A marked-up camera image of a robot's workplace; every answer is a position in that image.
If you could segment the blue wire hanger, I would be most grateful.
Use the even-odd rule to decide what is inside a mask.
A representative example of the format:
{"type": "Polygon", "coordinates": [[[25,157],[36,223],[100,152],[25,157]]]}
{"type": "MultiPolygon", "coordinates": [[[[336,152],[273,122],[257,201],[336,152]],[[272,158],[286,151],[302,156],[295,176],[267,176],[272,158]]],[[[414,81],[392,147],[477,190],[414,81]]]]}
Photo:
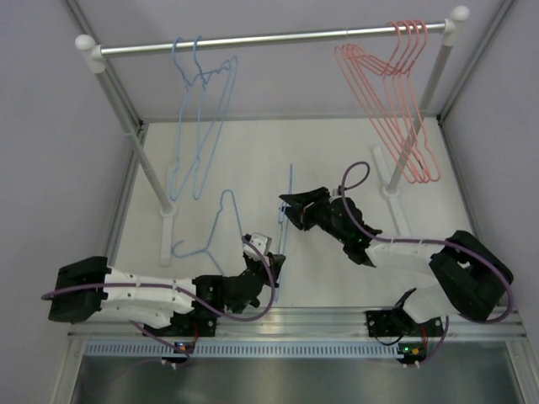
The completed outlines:
{"type": "MultiPolygon", "coordinates": [[[[290,163],[289,172],[288,172],[288,188],[287,188],[288,194],[291,194],[293,191],[293,175],[294,175],[294,167],[293,167],[293,164],[290,163]]],[[[287,206],[288,204],[285,201],[280,202],[279,215],[278,215],[278,220],[277,220],[277,223],[280,228],[277,252],[282,255],[286,254],[286,242],[287,242],[287,234],[288,234],[288,228],[289,228],[289,219],[286,216],[287,206]]],[[[283,274],[284,274],[284,268],[281,268],[279,277],[277,279],[279,283],[279,288],[277,289],[276,294],[275,294],[275,302],[278,302],[280,299],[280,291],[281,291],[283,274]]]]}
{"type": "Polygon", "coordinates": [[[197,131],[196,131],[196,153],[194,179],[192,185],[192,196],[194,200],[200,200],[204,192],[210,170],[212,168],[216,149],[221,138],[222,128],[225,119],[228,117],[228,111],[232,99],[232,93],[237,80],[238,59],[231,56],[225,59],[218,67],[210,70],[204,69],[199,63],[197,50],[202,36],[195,39],[193,47],[194,62],[199,70],[199,78],[202,85],[202,96],[197,111],[197,131]],[[221,87],[218,103],[210,113],[210,117],[203,120],[202,113],[205,111],[206,100],[212,89],[216,89],[214,83],[219,79],[224,82],[221,87]]]}
{"type": "MultiPolygon", "coordinates": [[[[191,47],[191,60],[195,64],[194,57],[193,57],[194,44],[195,44],[195,40],[193,40],[193,45],[191,47]]],[[[198,111],[201,96],[203,93],[201,80],[199,78],[199,70],[196,64],[195,64],[195,73],[193,75],[189,75],[186,69],[180,63],[178,53],[179,51],[176,48],[173,48],[172,50],[173,64],[175,68],[177,69],[177,71],[180,73],[181,80],[184,85],[185,95],[184,95],[183,101],[181,102],[179,106],[175,154],[174,154],[173,162],[169,166],[169,168],[171,169],[171,173],[168,175],[168,179],[167,179],[168,197],[173,202],[177,202],[180,200],[187,186],[191,187],[191,195],[192,195],[192,185],[193,185],[194,168],[195,168],[196,142],[197,142],[196,140],[197,111],[198,111]],[[187,160],[187,162],[183,162],[182,143],[183,143],[183,139],[186,137],[184,125],[187,123],[187,109],[190,107],[192,107],[195,112],[195,115],[194,115],[195,146],[194,146],[192,157],[190,157],[187,160]]],[[[215,67],[210,67],[210,68],[203,67],[203,68],[206,70],[210,70],[215,67]]],[[[214,86],[216,87],[216,89],[212,89],[210,91],[210,95],[208,96],[208,99],[206,100],[207,104],[205,107],[205,111],[201,115],[203,120],[210,117],[211,111],[217,105],[223,82],[224,80],[221,78],[216,83],[214,83],[214,86]]]]}
{"type": "Polygon", "coordinates": [[[202,230],[171,247],[174,258],[187,263],[201,264],[202,274],[229,276],[242,261],[243,229],[235,194],[231,189],[221,192],[219,204],[210,226],[203,223],[202,230]]]}

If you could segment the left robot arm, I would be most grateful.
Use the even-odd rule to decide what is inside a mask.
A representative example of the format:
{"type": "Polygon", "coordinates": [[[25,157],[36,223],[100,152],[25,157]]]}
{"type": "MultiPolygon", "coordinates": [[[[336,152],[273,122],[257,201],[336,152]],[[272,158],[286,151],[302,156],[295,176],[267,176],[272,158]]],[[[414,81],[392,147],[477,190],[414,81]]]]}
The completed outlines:
{"type": "Polygon", "coordinates": [[[219,317],[240,320],[259,307],[264,287],[275,292],[286,256],[259,257],[244,251],[246,268],[235,276],[200,275],[160,279],[112,268],[106,257],[91,257],[60,268],[55,289],[43,295],[51,303],[52,322],[77,324],[91,318],[137,322],[164,336],[215,333],[219,317]]]}

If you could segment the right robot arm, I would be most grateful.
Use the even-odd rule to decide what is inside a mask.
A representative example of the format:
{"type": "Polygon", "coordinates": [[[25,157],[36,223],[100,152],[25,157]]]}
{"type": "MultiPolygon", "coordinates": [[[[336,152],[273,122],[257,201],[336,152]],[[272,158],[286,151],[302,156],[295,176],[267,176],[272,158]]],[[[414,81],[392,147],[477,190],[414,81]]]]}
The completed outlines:
{"type": "Polygon", "coordinates": [[[340,190],[321,187],[283,194],[280,199],[295,228],[320,228],[341,244],[353,263],[405,269],[435,278],[430,287],[407,290],[387,310],[392,325],[402,334],[413,333],[425,322],[453,314],[485,323],[513,282],[511,271],[467,231],[458,230],[445,240],[434,241],[438,249],[429,252],[427,242],[403,242],[368,226],[355,202],[340,190]]]}

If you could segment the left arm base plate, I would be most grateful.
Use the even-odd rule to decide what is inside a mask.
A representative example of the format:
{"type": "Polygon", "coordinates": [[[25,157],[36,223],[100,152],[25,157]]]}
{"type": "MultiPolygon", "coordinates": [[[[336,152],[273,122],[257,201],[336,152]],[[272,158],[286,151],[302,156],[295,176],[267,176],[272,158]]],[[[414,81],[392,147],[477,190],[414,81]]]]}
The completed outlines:
{"type": "Polygon", "coordinates": [[[192,311],[187,314],[175,313],[168,326],[171,336],[179,337],[203,337],[210,338],[216,335],[216,318],[209,315],[192,311]]]}

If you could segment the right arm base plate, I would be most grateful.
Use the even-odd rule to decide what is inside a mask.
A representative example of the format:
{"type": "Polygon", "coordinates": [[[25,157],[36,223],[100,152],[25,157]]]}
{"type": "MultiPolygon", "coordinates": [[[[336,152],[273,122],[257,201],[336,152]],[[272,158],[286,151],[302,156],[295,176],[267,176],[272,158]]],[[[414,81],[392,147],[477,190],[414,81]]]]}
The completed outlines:
{"type": "Polygon", "coordinates": [[[402,337],[404,335],[402,318],[395,310],[366,311],[365,314],[370,337],[402,337]]]}

